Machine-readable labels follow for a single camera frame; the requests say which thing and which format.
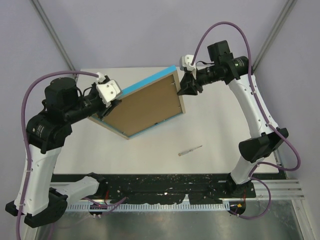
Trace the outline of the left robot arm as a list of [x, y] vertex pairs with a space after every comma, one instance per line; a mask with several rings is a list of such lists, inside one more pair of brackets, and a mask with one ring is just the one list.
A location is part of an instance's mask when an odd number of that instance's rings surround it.
[[21, 188], [17, 198], [5, 206], [15, 217], [22, 213], [24, 223], [31, 228], [58, 221], [68, 206], [85, 197], [102, 199], [106, 195], [107, 180], [93, 172], [65, 187], [53, 188], [50, 184], [72, 124], [92, 115], [100, 119], [107, 116], [121, 103], [122, 90], [115, 80], [101, 76], [83, 95], [74, 79], [60, 77], [51, 81], [44, 94], [44, 109], [24, 127], [28, 152], [23, 175], [28, 179], [27, 188]]

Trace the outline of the blue picture frame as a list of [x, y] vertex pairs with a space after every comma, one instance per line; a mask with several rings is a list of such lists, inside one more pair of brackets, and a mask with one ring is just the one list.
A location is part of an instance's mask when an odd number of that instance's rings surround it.
[[89, 119], [129, 140], [186, 112], [178, 95], [178, 70], [172, 65], [122, 90], [121, 103], [106, 117]]

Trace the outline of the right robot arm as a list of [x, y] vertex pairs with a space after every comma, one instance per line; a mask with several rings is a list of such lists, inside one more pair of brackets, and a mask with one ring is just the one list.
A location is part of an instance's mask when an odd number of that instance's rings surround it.
[[235, 168], [228, 174], [225, 191], [231, 197], [245, 192], [251, 182], [255, 168], [269, 157], [289, 136], [286, 128], [279, 128], [260, 96], [255, 76], [249, 73], [249, 59], [234, 57], [228, 42], [223, 40], [207, 47], [211, 62], [203, 69], [192, 63], [194, 55], [180, 58], [180, 69], [184, 72], [178, 95], [196, 96], [203, 87], [223, 81], [235, 95], [247, 121], [250, 138], [238, 144], [240, 158]]

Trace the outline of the small screwdriver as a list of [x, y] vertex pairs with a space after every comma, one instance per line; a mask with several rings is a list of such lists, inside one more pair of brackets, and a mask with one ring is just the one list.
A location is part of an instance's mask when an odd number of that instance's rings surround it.
[[197, 149], [199, 149], [199, 148], [201, 148], [201, 147], [202, 147], [202, 145], [196, 146], [196, 147], [193, 147], [193, 148], [190, 148], [190, 149], [188, 149], [188, 150], [184, 150], [184, 151], [182, 151], [182, 152], [179, 152], [179, 153], [178, 153], [178, 156], [179, 156], [179, 157], [184, 156], [184, 155], [186, 155], [186, 154], [188, 154], [188, 153], [191, 153], [191, 152], [193, 152], [193, 151], [195, 151], [195, 150], [197, 150]]

